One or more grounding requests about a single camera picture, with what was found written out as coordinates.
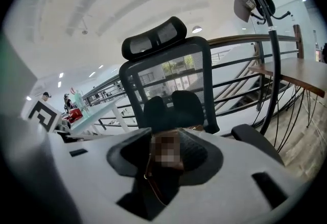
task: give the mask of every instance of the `ceiling light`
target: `ceiling light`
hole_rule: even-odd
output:
[[[195,26],[194,28],[192,28],[192,33],[198,33],[202,30],[202,28],[200,26]]]

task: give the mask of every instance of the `floor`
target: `floor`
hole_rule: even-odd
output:
[[[311,94],[311,114],[315,104],[316,95]],[[280,155],[289,169],[295,176],[304,180],[312,179],[320,169],[327,153],[327,97],[318,97],[318,102],[313,114],[310,126],[308,124],[308,101],[305,93],[303,104],[288,141],[280,151]],[[293,125],[301,98],[296,101],[292,122]],[[278,147],[284,137],[291,117],[292,108],[284,111],[279,116],[278,135],[276,147]],[[274,144],[277,129],[277,117],[273,118],[265,137]]]

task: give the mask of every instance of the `mesh chair back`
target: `mesh chair back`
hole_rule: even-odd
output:
[[[172,93],[189,91],[195,93],[202,104],[205,130],[209,133],[219,130],[214,109],[211,52],[204,38],[183,39],[164,51],[128,61],[121,66],[119,75],[140,128],[147,127],[143,109],[149,99],[159,96],[167,109],[172,109]]]

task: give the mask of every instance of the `chair headrest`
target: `chair headrest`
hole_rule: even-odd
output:
[[[152,30],[126,38],[122,44],[122,55],[127,60],[139,60],[185,39],[186,33],[184,23],[177,17],[171,17]]]

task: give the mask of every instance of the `black slot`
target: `black slot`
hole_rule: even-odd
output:
[[[252,178],[255,180],[256,184],[259,186],[262,193],[264,194],[273,209],[279,206],[287,199],[285,193],[271,179],[271,177],[267,173],[255,173],[252,175]]]
[[[87,153],[87,150],[83,149],[83,148],[70,151],[71,156],[78,156],[78,155],[82,155],[84,153]]]

